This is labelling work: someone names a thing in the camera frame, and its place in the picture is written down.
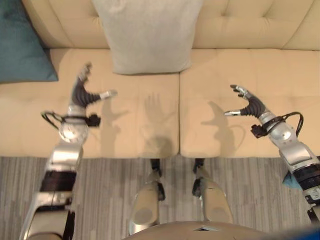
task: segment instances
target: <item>floor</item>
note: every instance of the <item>floor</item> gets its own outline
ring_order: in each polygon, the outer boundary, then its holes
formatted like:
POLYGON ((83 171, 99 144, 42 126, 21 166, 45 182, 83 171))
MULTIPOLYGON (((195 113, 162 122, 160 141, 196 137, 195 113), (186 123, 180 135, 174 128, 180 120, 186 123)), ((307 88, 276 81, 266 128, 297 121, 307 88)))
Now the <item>floor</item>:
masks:
MULTIPOLYGON (((166 200, 160 222, 201 220, 193 197, 194 160, 162 159, 166 200)), ((46 160, 0 157, 0 239, 17 240, 46 160)), ((212 158, 205 162, 225 190, 235 223, 265 232, 309 224, 308 204, 297 189, 282 185, 286 166, 278 158, 212 158)), ((76 240, 120 240, 127 235, 135 194, 150 173, 144 159, 85 159, 79 166, 72 208, 76 240)))

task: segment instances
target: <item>blue pillow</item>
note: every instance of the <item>blue pillow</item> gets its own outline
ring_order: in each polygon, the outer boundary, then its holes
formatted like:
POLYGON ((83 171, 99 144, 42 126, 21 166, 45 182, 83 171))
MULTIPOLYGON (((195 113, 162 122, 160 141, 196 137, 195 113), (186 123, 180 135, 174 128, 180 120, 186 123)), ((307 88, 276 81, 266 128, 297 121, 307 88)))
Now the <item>blue pillow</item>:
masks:
POLYGON ((0 0, 0 82, 58 81, 21 0, 0 0))

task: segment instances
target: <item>sofa seat cushion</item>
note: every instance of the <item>sofa seat cushion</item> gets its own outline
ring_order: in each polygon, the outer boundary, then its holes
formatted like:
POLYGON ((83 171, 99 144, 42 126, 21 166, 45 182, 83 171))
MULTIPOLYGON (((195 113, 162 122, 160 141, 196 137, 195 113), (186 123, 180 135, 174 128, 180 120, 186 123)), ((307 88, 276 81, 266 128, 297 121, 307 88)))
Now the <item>sofa seat cushion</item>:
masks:
POLYGON ((162 158, 178 152, 178 74, 114 74, 107 49, 52 49, 50 57, 58 82, 0 85, 0 156, 50 155, 59 134, 40 113, 66 114, 76 75, 88 61, 93 67, 86 89, 115 89, 118 96, 88 107, 88 114, 101 116, 101 125, 90 129, 84 157, 162 158))
MULTIPOLYGON (((320 52, 280 49, 194 49, 193 66, 180 75, 180 149, 190 158, 278 157, 268 137, 250 132, 253 116, 225 117, 248 102, 230 88, 241 85, 277 116, 299 111, 299 140, 320 155, 320 52)), ((299 117, 287 120, 294 128, 299 117)))

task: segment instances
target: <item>black connector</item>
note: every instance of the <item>black connector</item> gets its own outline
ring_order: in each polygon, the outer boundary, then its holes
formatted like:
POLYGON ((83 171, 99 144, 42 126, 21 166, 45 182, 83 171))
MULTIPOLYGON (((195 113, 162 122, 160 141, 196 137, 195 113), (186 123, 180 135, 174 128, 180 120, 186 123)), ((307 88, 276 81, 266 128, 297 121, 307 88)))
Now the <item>black connector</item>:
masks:
POLYGON ((320 164, 298 169, 293 175, 303 190, 320 186, 320 164))

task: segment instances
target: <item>black rubber grip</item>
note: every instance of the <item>black rubber grip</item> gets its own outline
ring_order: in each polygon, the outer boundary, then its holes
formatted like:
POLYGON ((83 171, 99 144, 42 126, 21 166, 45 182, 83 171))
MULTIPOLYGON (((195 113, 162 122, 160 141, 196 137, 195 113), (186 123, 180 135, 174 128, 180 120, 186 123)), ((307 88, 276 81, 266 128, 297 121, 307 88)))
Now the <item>black rubber grip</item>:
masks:
POLYGON ((309 209, 307 213, 308 213, 308 216, 310 218, 311 223, 313 223, 313 224, 320 223, 315 211, 312 208, 309 209))
POLYGON ((75 218, 76 214, 73 211, 69 211, 62 240, 71 240, 73 238, 75 231, 75 218))
POLYGON ((320 186, 320 164, 298 169, 293 175, 303 190, 320 186))
POLYGON ((240 110, 242 116, 255 116, 259 118, 266 110, 265 105, 255 96, 250 97, 249 105, 240 110))
POLYGON ((78 84, 73 89, 72 101, 80 107, 86 108, 89 104, 100 99, 101 97, 99 94, 87 92, 81 81, 78 81, 78 84))
POLYGON ((76 175, 72 171, 47 171, 42 180, 40 192, 72 191, 76 175))

